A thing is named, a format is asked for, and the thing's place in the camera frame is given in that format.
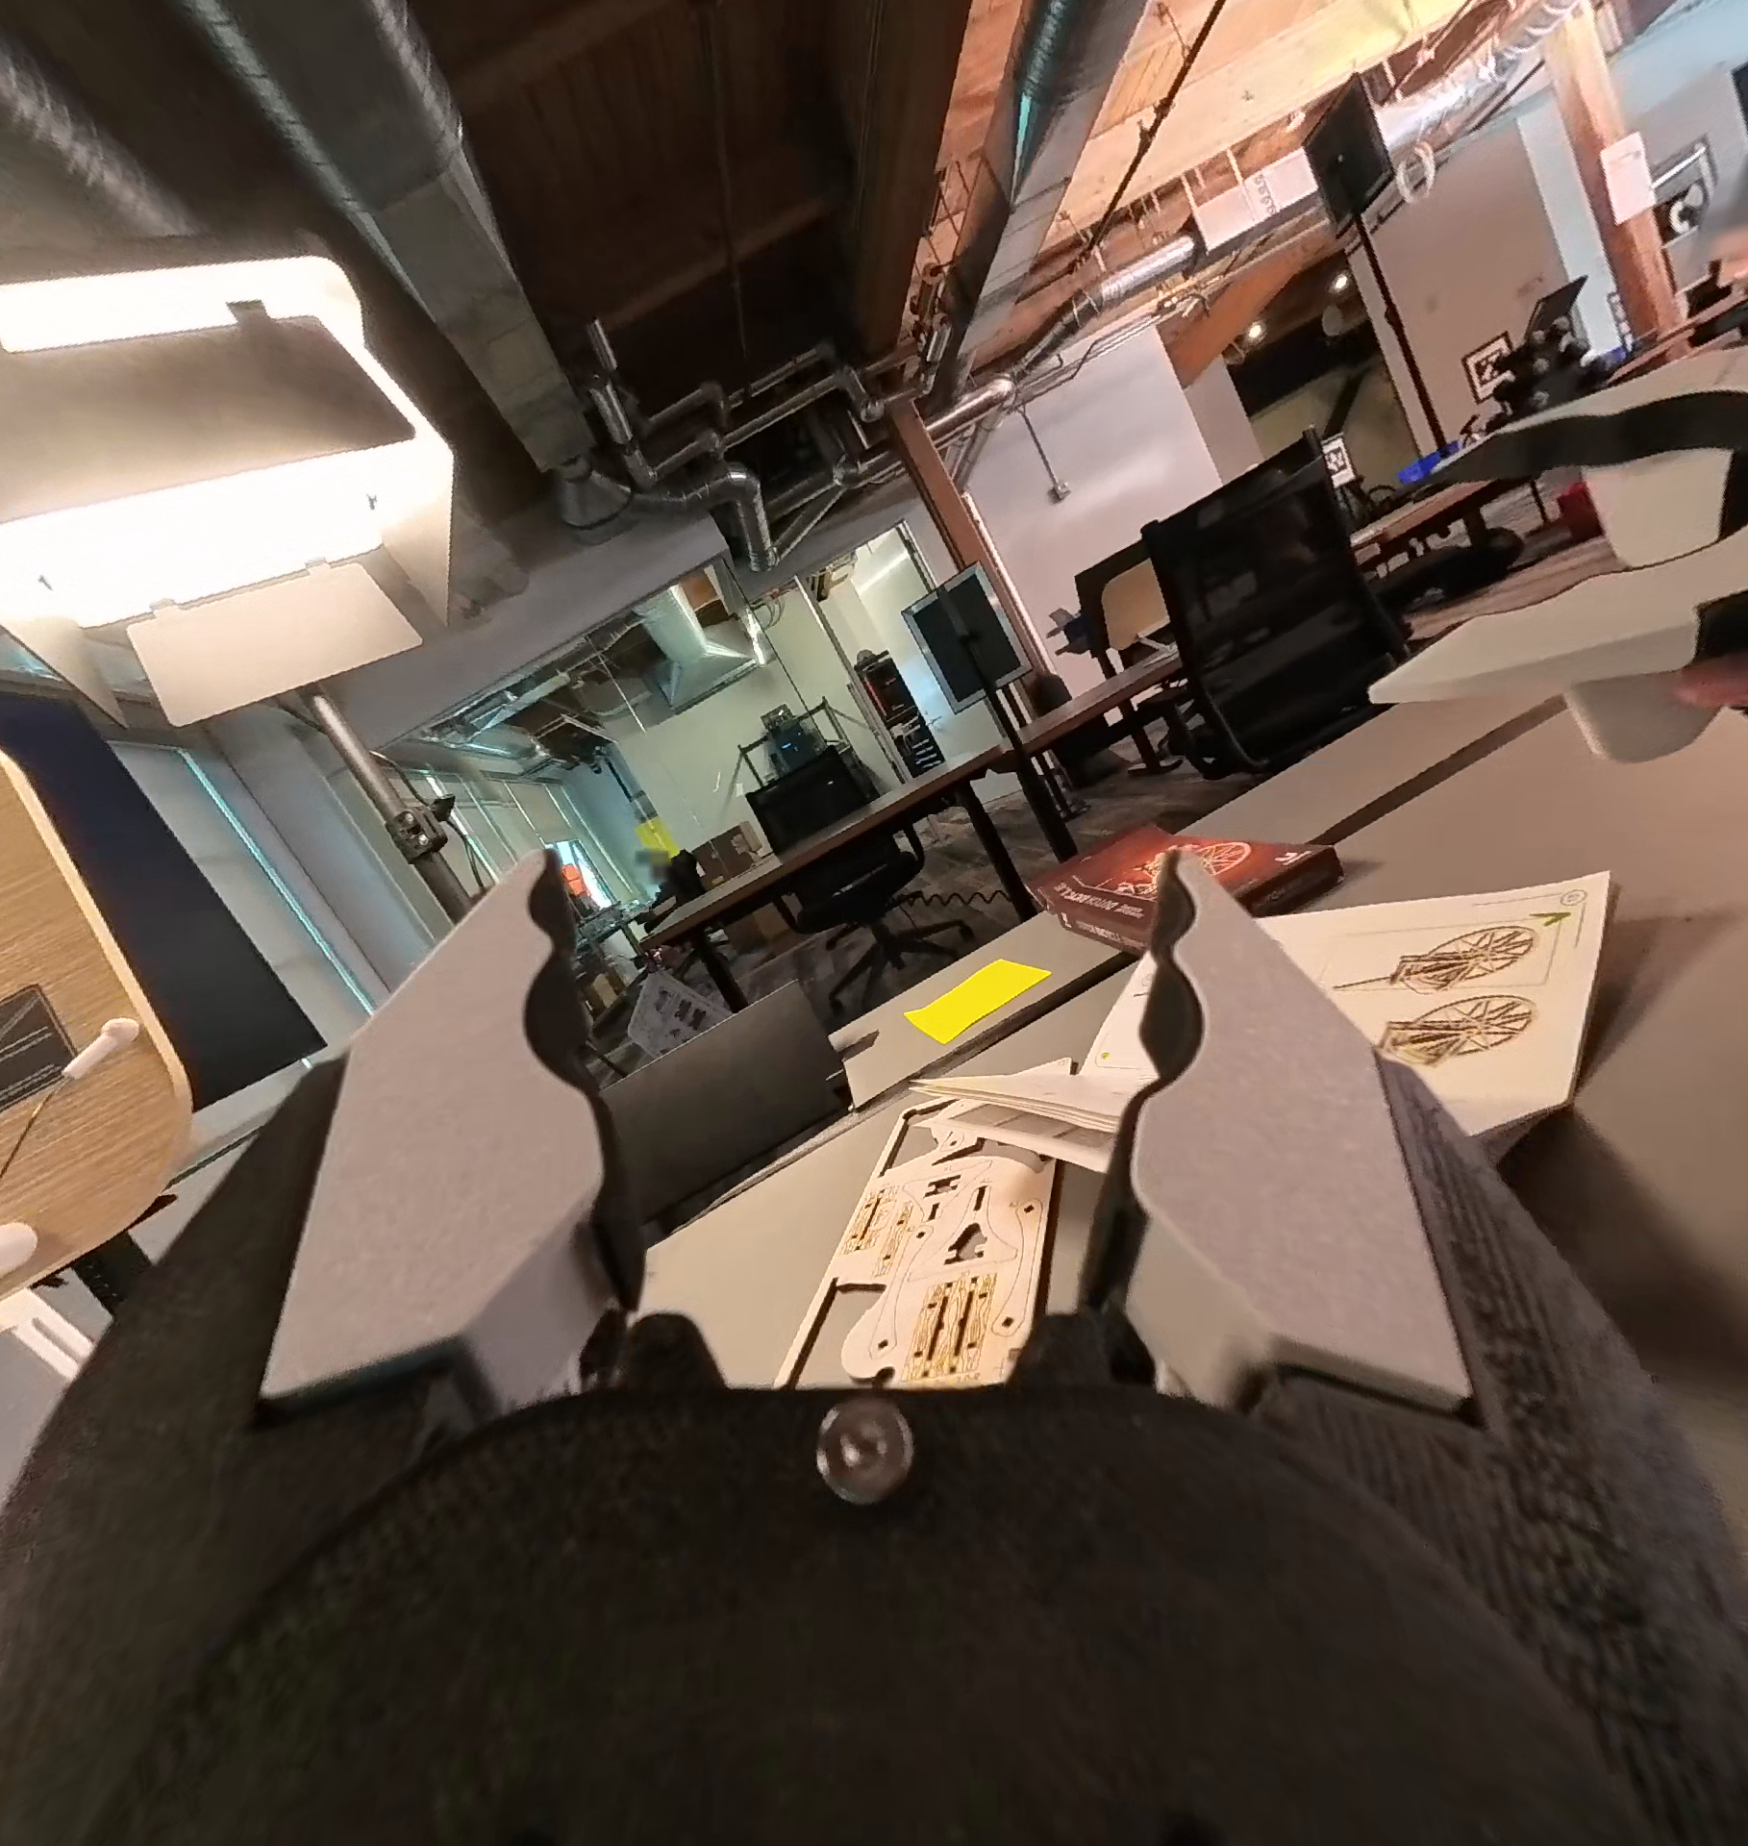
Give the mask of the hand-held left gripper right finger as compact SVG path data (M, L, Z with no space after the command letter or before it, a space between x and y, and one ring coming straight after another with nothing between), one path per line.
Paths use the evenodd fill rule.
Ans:
M1302 1373L1440 1417L1471 1383L1366 1039L1193 860L1167 862L1088 1307L1221 1411Z

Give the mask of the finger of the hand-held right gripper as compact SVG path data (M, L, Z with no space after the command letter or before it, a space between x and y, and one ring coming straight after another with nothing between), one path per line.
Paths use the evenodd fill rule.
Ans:
M1748 526L1748 353L1692 353L1507 422L1440 464L1440 482L1579 472L1626 567Z
M1692 665L1702 613L1748 593L1748 526L1676 560L1579 581L1442 635L1370 689L1372 705L1467 701L1503 691L1563 697L1595 754L1654 760L1714 721L1672 677Z

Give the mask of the white instruction booklet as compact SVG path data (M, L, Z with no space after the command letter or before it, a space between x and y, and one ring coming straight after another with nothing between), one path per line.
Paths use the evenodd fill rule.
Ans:
M1601 872L1557 890L1282 916L1261 930L1499 1162L1573 1099L1609 912ZM1139 1041L1153 977L1145 955L1082 1063L913 1087L978 1136L1103 1174L1125 1109L1155 1077Z

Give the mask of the wooden laser-cut parts sheet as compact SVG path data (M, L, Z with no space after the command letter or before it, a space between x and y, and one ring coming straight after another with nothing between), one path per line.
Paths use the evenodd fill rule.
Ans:
M1052 1130L998 1105L903 1109L775 1385L1004 1383L1046 1302L1058 1154Z

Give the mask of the red-brown model kit box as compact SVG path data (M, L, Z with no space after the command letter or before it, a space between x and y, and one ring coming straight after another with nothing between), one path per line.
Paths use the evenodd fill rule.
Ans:
M1296 912L1342 880L1330 846L1175 836L1145 824L1052 866L1028 884L1028 894L1062 930L1137 955L1149 945L1159 872L1169 858L1195 862L1257 918Z

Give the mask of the black mesh office chair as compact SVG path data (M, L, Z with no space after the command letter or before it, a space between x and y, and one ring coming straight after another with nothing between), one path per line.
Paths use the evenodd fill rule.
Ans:
M1201 776L1273 776L1380 715L1370 689L1410 637L1354 558L1312 430L1139 538L1179 657L1173 737Z

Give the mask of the metal light stand pole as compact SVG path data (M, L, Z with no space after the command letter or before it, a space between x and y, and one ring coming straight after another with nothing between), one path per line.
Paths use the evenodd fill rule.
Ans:
M423 890L429 892L437 910L449 924L465 920L471 910L471 898L443 860L449 840L443 820L421 798L405 794L396 786L376 752L360 741L346 715L334 705L326 687L310 685L300 695L300 701L308 711L310 723L318 727L330 743L332 750L350 772L358 792L378 814L399 860L421 882Z

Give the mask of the yellow sticky note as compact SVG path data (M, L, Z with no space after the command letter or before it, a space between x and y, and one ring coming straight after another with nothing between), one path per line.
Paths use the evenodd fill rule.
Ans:
M1050 981L1046 967L1012 957L990 959L936 999L905 1011L905 1021L924 1039L948 1047L984 1021L1014 1007Z

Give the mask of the black speaker on stand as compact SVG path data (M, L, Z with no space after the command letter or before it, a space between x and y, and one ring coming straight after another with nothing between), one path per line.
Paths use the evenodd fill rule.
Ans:
M1344 245L1354 243L1364 253L1374 277L1390 335L1414 388L1418 420L1424 426L1420 452L1438 452L1444 444L1438 406L1418 367L1406 323L1370 235L1370 209L1394 180L1394 162L1360 76L1352 76L1322 108L1304 136L1304 154L1324 219Z

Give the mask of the wooden board on white stand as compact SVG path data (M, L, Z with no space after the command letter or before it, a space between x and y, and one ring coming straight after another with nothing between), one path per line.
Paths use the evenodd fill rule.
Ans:
M0 750L0 1335L71 1379L93 1345L34 1286L129 1230L193 1095L26 772Z

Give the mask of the long brown office table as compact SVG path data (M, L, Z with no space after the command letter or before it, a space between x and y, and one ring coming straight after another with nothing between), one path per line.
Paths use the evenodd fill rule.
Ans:
M787 896L797 878L859 844L863 838L895 838L915 822L932 816L944 804L960 806L978 838L988 864L1020 920L1034 916L1018 868L1010 860L1000 834L978 800L976 780L992 772L1012 772L1018 766L1014 750L990 745L966 752L924 778L915 778L887 792L873 804L835 822L825 832L795 844L789 852L771 856L748 874L732 878L718 890L702 894L692 906L672 912L666 922L640 943L640 955L662 961L676 947L692 951L706 969L728 1011L744 1011L748 995L740 989L732 967L712 935L718 935L740 918L759 912Z

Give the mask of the silver exhaust hood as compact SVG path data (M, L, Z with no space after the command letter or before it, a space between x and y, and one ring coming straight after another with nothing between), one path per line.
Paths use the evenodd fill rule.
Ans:
M684 713L759 671L753 651L712 633L688 595L670 587L634 609L662 657L656 671L670 713Z

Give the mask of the dark screen on stand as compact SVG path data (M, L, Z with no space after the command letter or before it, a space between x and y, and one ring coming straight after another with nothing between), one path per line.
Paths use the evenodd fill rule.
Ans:
M1032 661L982 565L966 567L909 603L903 623L950 713L986 705L990 693L1030 675Z

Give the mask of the white studio light panel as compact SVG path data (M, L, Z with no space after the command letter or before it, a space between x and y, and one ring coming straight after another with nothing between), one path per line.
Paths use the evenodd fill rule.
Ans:
M306 691L447 621L453 454L324 257L0 251L0 631L123 727Z

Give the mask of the silver ventilation duct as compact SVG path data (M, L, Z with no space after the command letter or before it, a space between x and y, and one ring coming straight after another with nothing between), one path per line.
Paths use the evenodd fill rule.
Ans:
M328 243L539 472L590 452L409 5L0 5L0 128L109 239Z

